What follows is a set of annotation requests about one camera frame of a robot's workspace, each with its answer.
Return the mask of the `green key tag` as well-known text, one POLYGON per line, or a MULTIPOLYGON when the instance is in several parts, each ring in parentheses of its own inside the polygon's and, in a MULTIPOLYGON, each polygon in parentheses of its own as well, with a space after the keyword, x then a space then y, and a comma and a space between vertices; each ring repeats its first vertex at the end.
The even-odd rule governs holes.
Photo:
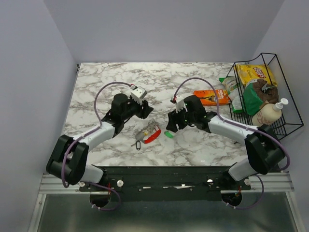
POLYGON ((173 135, 172 135, 169 131, 167 131, 167 130, 164 132, 164 135, 165 135, 166 137, 170 138, 170 139, 173 138, 173 135))

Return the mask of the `red handled steel key organizer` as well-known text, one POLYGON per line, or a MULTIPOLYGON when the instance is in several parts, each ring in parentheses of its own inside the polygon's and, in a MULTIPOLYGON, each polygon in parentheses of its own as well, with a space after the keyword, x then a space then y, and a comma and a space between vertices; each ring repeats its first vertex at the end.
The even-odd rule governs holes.
POLYGON ((159 123, 156 121, 149 121, 148 124, 140 129, 136 135, 135 140, 140 141, 144 144, 149 144, 156 140, 161 134, 162 130, 159 126, 159 123))

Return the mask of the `black key tag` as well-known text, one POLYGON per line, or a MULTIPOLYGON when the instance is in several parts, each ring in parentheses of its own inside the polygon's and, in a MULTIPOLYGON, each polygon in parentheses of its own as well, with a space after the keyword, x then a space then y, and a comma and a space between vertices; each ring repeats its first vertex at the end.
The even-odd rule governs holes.
POLYGON ((141 149, 140 141, 136 141, 136 149, 139 151, 141 149))

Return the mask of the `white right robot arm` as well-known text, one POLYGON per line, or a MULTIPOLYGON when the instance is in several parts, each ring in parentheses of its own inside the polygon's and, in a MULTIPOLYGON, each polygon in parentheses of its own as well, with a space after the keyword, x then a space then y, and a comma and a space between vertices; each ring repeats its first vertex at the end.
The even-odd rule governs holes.
POLYGON ((196 127, 245 146, 247 158, 232 165, 223 174, 222 184, 227 189, 234 189, 240 180, 248 176, 267 174, 286 157, 284 148, 268 125, 249 126, 231 121, 217 112, 207 112, 195 95, 186 98, 174 96, 171 102, 175 109, 168 114, 167 130, 176 133, 187 126, 196 127))

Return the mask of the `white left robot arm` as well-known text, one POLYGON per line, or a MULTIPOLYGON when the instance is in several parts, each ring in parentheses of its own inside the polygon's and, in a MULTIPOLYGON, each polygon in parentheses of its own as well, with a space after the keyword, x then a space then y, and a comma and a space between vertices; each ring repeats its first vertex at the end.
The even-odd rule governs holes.
POLYGON ((138 103, 131 96, 116 94, 111 109, 100 119, 98 126, 74 137, 62 135, 58 138, 46 171, 61 179, 66 188, 79 182, 90 182, 95 190, 104 190, 107 185, 104 170, 86 164, 88 153, 117 136, 133 116, 146 119, 153 110, 146 100, 138 103))

